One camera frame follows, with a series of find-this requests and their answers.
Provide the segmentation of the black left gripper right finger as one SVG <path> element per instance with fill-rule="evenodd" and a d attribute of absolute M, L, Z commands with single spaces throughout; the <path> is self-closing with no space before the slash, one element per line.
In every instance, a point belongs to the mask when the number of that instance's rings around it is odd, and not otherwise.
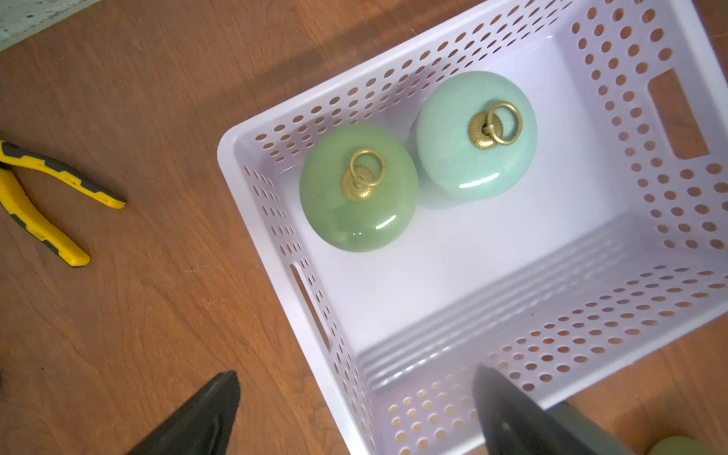
<path fill-rule="evenodd" d="M 594 453 L 495 368 L 477 368 L 473 400 L 490 454 Z"/>

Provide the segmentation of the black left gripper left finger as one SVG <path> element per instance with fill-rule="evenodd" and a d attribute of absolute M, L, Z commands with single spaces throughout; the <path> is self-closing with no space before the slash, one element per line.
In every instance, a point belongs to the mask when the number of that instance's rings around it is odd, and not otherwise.
<path fill-rule="evenodd" d="M 240 399 L 237 373 L 218 373 L 130 452 L 225 454 Z"/>

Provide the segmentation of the yellow-green canister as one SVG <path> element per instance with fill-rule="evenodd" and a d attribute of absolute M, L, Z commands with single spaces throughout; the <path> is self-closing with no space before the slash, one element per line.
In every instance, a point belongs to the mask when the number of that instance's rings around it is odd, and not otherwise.
<path fill-rule="evenodd" d="M 648 455 L 718 455 L 711 447 L 687 436 L 668 436 L 657 442 Z"/>

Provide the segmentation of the dark green canister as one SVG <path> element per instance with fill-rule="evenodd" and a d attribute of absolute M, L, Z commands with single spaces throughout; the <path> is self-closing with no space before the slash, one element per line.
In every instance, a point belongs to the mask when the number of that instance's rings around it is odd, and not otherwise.
<path fill-rule="evenodd" d="M 401 236 L 418 193 L 417 170 L 403 143 L 371 125 L 328 133 L 301 171 L 308 224 L 326 243 L 350 252 L 381 249 Z"/>

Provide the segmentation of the light blue canister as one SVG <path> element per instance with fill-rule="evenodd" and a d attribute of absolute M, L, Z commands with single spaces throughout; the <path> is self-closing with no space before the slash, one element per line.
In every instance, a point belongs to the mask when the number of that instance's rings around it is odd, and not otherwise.
<path fill-rule="evenodd" d="M 512 189 L 538 146 L 532 102 L 510 79 L 489 71 L 466 72 L 439 85 L 422 104 L 411 132 L 428 179 L 464 201 Z"/>
<path fill-rule="evenodd" d="M 559 403 L 547 413 L 596 454 L 635 455 L 633 450 L 568 403 Z"/>

